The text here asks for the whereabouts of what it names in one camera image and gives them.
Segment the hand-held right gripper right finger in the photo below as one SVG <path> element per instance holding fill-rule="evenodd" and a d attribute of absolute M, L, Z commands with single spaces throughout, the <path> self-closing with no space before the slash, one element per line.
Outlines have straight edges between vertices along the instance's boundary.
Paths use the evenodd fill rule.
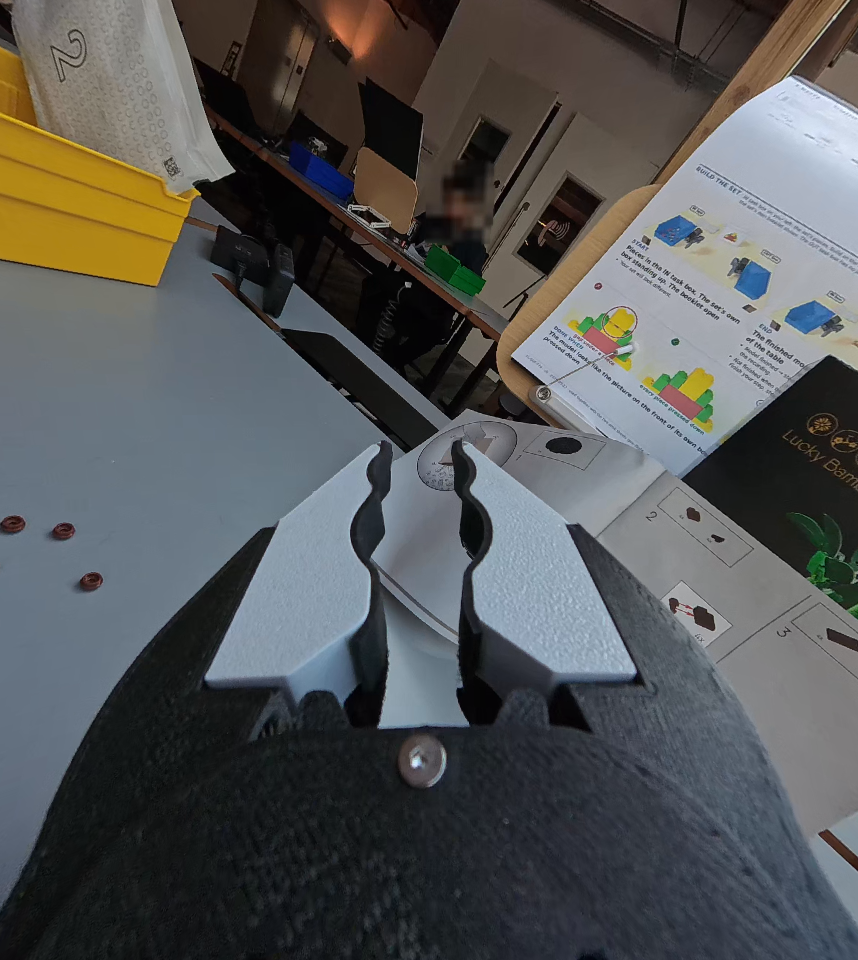
<path fill-rule="evenodd" d="M 584 534 L 467 441 L 453 443 L 459 539 L 459 703 L 631 684 L 637 667 L 579 551 Z"/>

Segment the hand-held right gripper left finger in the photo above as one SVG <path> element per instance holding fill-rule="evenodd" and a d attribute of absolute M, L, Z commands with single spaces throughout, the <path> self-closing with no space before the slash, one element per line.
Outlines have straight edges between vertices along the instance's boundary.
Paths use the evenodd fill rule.
<path fill-rule="evenodd" d="M 371 445 L 271 529 L 208 667 L 209 687 L 275 688 L 291 707 L 328 692 L 353 726 L 379 725 L 387 625 L 372 557 L 390 474 L 391 443 Z"/>

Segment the yellow plastic bin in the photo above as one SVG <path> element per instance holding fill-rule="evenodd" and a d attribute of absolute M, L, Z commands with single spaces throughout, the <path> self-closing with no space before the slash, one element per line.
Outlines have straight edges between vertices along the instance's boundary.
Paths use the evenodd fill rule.
<path fill-rule="evenodd" d="M 38 127 L 0 47 L 0 259 L 156 286 L 197 196 Z"/>

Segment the grey instruction booklet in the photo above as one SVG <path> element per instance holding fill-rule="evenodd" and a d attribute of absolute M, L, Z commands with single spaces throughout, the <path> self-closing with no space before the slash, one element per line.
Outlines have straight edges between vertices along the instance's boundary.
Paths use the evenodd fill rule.
<path fill-rule="evenodd" d="M 858 812 L 858 621 L 634 447 L 460 414 L 392 465 L 374 561 L 397 599 L 458 641 L 457 440 L 596 537 L 707 650 L 807 834 Z"/>

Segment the black flat pad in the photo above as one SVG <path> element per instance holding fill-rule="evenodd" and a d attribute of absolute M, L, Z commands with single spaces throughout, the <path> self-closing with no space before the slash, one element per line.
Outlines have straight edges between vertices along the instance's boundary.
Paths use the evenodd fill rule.
<path fill-rule="evenodd" d="M 403 451 L 417 448 L 439 431 L 335 337 L 291 328 L 280 333 L 290 348 Z"/>

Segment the dark toy set box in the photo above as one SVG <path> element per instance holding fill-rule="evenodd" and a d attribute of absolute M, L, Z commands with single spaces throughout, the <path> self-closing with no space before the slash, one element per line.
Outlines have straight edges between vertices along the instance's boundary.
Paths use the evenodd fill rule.
<path fill-rule="evenodd" d="M 682 480 L 858 621 L 858 371 L 823 358 Z"/>

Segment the dark grey power bank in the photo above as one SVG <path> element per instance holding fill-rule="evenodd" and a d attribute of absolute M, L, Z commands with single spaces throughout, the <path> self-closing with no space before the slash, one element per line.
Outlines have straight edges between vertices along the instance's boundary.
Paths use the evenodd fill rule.
<path fill-rule="evenodd" d="M 268 317 L 278 320 L 287 305 L 294 286 L 295 273 L 292 250 L 276 242 L 267 261 L 267 279 L 263 285 L 263 309 Z"/>

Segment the wooden document stand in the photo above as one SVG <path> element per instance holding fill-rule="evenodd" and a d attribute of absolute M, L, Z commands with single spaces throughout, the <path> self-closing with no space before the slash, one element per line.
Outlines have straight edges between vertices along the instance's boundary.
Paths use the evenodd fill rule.
<path fill-rule="evenodd" d="M 554 428 L 562 426 L 550 414 L 540 412 L 529 399 L 531 388 L 538 385 L 537 380 L 513 360 L 512 354 L 618 241 L 659 189 L 659 184 L 633 189 L 606 210 L 598 222 L 570 246 L 566 258 L 503 331 L 497 348 L 497 370 L 507 390 L 531 410 L 531 414 L 523 417 L 525 421 L 536 423 L 540 420 Z"/>

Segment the green plastic bin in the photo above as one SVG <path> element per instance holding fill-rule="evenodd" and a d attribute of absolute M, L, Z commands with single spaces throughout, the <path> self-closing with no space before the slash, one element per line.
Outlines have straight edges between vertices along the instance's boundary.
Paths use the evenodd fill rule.
<path fill-rule="evenodd" d="M 485 279 L 481 275 L 437 244 L 429 247 L 424 266 L 430 274 L 471 297 L 480 294 L 485 286 Z"/>

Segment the black power adapter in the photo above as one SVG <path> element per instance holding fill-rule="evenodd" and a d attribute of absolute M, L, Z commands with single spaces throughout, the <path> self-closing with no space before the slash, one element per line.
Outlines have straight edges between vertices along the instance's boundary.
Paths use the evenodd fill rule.
<path fill-rule="evenodd" d="M 217 227 L 210 261 L 230 272 L 237 290 L 244 281 L 266 287 L 270 280 L 267 248 L 255 238 L 229 226 Z"/>

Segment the printed instruction sheet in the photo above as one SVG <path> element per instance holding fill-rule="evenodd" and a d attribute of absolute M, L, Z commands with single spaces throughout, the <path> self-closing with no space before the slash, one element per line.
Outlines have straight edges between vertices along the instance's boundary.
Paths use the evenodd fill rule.
<path fill-rule="evenodd" d="M 512 359 L 687 473 L 805 370 L 858 371 L 858 109 L 787 78 L 661 186 Z"/>

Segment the wooden board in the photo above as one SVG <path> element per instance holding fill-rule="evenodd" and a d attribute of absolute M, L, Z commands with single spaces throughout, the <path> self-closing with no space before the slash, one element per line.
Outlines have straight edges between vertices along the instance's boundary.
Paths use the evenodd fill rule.
<path fill-rule="evenodd" d="M 408 234 L 418 200 L 416 182 L 374 150 L 363 147 L 356 157 L 356 204 L 374 210 L 397 234 Z"/>

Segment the blue plastic bin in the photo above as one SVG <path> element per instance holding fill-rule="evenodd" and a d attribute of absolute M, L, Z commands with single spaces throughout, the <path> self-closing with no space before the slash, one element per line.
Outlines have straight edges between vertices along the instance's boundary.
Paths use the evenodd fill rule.
<path fill-rule="evenodd" d="M 354 183 L 341 174 L 337 167 L 313 153 L 308 147 L 293 141 L 290 144 L 291 168 L 318 188 L 332 194 L 341 203 L 353 196 Z"/>

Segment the black panel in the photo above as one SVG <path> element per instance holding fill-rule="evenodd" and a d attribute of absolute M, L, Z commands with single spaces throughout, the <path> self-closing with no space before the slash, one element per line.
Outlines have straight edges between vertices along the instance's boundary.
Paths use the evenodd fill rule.
<path fill-rule="evenodd" d="M 363 146 L 411 180 L 418 178 L 423 116 L 366 78 L 359 84 L 363 112 Z"/>

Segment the white paper bag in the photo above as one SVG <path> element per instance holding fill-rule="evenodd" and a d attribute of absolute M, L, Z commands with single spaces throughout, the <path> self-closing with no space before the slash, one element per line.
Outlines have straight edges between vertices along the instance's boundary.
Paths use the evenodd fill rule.
<path fill-rule="evenodd" d="M 230 176 L 170 1 L 15 1 L 39 125 L 181 194 Z"/>

